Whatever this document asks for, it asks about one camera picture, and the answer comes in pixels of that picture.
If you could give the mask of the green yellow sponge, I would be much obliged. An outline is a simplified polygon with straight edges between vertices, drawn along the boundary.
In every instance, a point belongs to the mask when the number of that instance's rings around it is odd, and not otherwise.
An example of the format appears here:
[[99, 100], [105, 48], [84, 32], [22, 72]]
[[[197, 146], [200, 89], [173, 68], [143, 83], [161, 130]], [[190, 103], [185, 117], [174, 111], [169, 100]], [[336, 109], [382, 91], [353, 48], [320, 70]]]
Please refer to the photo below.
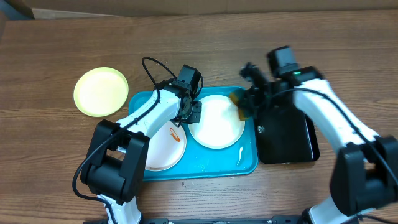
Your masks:
[[245, 121], [253, 116], [253, 105], [246, 90], [236, 89], [229, 94], [229, 98], [237, 106], [238, 116], [241, 121]]

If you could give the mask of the white plate with sauce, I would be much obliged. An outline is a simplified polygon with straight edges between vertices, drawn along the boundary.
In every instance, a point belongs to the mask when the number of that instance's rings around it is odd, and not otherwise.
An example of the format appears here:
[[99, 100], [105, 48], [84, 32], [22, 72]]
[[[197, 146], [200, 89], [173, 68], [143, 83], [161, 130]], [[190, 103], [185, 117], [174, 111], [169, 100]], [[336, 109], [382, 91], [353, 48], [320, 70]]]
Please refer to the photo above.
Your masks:
[[245, 122], [238, 115], [238, 107], [227, 96], [210, 95], [199, 100], [199, 123], [189, 124], [194, 140], [210, 149], [232, 146], [242, 136]]

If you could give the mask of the pink rimmed white plate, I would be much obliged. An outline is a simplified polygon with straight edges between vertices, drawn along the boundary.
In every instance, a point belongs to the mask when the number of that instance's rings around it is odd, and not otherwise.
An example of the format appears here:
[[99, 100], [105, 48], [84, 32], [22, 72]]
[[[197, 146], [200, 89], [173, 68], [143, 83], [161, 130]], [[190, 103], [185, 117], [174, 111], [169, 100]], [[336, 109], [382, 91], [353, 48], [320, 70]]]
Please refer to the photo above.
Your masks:
[[184, 129], [171, 121], [150, 139], [145, 170], [163, 171], [173, 167], [185, 153], [187, 136]]

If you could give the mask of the yellow-green rimmed plate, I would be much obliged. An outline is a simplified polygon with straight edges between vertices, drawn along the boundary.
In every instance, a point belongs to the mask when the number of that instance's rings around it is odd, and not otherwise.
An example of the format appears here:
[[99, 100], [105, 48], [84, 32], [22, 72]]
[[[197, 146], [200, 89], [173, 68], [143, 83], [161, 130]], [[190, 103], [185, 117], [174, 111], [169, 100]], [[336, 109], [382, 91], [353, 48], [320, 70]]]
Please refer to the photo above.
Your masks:
[[85, 115], [104, 117], [125, 104], [129, 85], [125, 76], [114, 68], [99, 67], [86, 72], [77, 81], [73, 100]]

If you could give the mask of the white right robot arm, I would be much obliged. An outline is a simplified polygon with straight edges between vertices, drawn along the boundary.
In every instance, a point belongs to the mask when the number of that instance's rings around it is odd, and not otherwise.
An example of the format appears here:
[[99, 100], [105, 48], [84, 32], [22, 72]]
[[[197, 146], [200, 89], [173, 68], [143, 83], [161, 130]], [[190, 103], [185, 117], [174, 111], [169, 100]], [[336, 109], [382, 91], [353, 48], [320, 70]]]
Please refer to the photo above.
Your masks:
[[252, 87], [233, 96], [239, 117], [254, 119], [260, 160], [300, 160], [305, 148], [316, 148], [316, 130], [336, 153], [330, 196], [293, 222], [357, 223], [397, 202], [397, 139], [378, 135], [355, 117], [316, 68], [287, 62], [271, 70], [273, 82], [246, 64], [240, 75]]

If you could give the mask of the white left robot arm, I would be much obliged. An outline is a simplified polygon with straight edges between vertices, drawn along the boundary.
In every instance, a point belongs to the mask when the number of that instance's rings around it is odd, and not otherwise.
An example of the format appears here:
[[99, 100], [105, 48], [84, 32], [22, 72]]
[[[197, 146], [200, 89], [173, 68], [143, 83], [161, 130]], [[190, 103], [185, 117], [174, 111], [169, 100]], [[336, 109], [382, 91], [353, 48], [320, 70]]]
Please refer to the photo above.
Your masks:
[[116, 123], [100, 121], [86, 158], [77, 168], [72, 189], [80, 198], [101, 202], [108, 223], [140, 223], [135, 197], [144, 177], [150, 139], [168, 121], [197, 123], [196, 97], [203, 79], [170, 79], [137, 111]]

